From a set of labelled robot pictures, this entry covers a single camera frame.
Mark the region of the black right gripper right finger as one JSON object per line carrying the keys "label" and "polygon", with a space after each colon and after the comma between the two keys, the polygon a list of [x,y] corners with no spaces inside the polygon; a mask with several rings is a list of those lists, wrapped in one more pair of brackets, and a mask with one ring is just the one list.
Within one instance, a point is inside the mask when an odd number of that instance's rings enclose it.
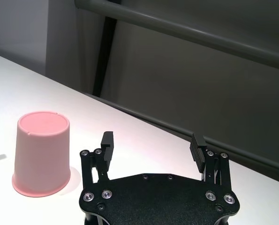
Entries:
{"label": "black right gripper right finger", "polygon": [[190,151],[198,171],[202,174],[202,181],[231,187],[229,156],[226,153],[216,153],[208,149],[204,137],[197,133],[193,133],[191,137]]}

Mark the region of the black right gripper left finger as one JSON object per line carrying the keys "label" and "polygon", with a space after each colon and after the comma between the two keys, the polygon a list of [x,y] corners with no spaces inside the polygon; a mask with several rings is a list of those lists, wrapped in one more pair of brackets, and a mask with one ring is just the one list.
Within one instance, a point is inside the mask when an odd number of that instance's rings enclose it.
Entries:
{"label": "black right gripper left finger", "polygon": [[80,152],[83,187],[89,188],[94,182],[92,169],[98,172],[98,182],[109,181],[107,172],[109,171],[114,150],[113,131],[106,131],[103,134],[100,148],[93,152],[82,150]]}

